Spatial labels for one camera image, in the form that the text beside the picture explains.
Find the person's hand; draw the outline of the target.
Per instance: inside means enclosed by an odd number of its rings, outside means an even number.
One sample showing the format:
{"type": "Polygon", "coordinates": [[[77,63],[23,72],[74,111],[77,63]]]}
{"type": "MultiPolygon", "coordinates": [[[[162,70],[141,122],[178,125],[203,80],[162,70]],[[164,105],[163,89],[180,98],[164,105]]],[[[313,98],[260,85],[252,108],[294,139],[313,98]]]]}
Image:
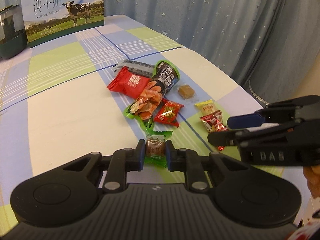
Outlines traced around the person's hand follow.
{"type": "Polygon", "coordinates": [[[303,167],[304,177],[307,179],[308,188],[313,199],[320,196],[320,166],[303,167]]]}

